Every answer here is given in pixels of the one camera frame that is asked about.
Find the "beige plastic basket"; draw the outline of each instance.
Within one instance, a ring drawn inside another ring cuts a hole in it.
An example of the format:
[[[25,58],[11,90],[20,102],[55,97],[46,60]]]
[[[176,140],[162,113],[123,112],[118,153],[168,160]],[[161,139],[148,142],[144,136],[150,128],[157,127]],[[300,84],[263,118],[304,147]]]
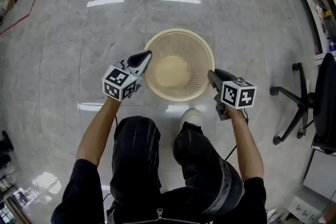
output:
[[[144,73],[149,88],[170,101],[188,101],[209,86],[207,73],[215,69],[214,55],[199,35],[185,29],[156,34],[145,46],[152,60]]]

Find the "office chair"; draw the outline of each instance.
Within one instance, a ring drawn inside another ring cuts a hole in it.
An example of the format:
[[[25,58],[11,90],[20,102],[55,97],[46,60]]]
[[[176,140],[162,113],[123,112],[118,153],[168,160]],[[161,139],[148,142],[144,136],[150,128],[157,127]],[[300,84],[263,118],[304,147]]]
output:
[[[313,146],[318,146],[326,153],[336,151],[336,62],[331,53],[327,53],[321,64],[315,93],[307,93],[306,79],[304,77],[302,63],[292,65],[294,71],[300,73],[301,97],[296,96],[283,87],[271,87],[270,95],[277,95],[279,92],[290,98],[298,105],[298,112],[289,124],[282,137],[273,138],[273,143],[278,145],[283,142],[293,131],[302,118],[302,126],[297,133],[300,139],[306,135],[308,124],[308,110],[313,109],[313,121],[316,134]]]

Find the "black pants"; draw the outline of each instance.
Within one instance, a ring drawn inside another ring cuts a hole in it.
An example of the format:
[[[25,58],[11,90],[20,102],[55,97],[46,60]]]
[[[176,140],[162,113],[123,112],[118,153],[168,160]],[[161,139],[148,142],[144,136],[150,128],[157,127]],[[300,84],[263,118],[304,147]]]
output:
[[[163,208],[165,218],[192,215],[199,222],[200,216],[209,219],[236,207],[243,191],[239,174],[219,156],[201,128],[188,123],[173,149],[186,187],[161,194],[160,136],[155,123],[141,116],[123,119],[115,130],[111,210],[122,222],[155,219],[158,208]]]

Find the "marble floor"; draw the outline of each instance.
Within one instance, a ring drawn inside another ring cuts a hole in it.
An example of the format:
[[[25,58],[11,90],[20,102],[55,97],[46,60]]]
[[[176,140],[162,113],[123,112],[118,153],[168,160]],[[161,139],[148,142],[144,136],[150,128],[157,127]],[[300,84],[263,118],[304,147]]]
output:
[[[33,223],[47,223],[61,201],[81,137],[104,103],[100,80],[107,67],[168,28],[201,35],[213,49],[216,68],[258,86],[248,114],[265,165],[266,207],[285,207],[301,185],[314,126],[303,139],[296,139],[294,133],[274,146],[272,137],[284,132],[296,105],[280,95],[271,97],[268,89],[279,85],[298,93],[299,78],[291,64],[301,61],[309,90],[314,91],[318,70],[302,1],[124,0],[88,7],[90,1],[95,0],[36,0],[30,16],[0,36],[0,123],[14,144],[11,174],[30,200],[24,210]],[[119,120],[148,116],[161,131],[163,187],[184,185],[171,144],[188,108],[201,111],[204,133],[222,157],[234,147],[231,122],[219,120],[214,96],[209,88],[195,100],[175,103],[160,99],[144,86],[122,103]],[[98,168],[104,195],[112,176],[112,147],[111,136]],[[229,161],[238,168],[236,153]],[[109,207],[111,202],[109,196],[104,205]]]

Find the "zipper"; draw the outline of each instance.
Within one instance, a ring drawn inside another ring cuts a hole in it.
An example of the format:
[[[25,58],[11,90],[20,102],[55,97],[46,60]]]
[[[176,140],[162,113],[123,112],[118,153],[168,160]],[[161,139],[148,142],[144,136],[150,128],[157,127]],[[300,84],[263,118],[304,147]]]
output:
[[[180,223],[187,223],[187,224],[200,224],[198,222],[192,222],[192,221],[187,221],[187,220],[163,218],[162,217],[162,212],[163,212],[163,209],[162,208],[158,208],[156,210],[156,213],[157,213],[158,217],[157,217],[157,219],[154,219],[154,220],[145,220],[145,221],[138,221],[138,222],[124,222],[123,224],[144,224],[144,223],[156,222],[156,221],[159,221],[161,219],[168,220],[168,221],[180,222]]]

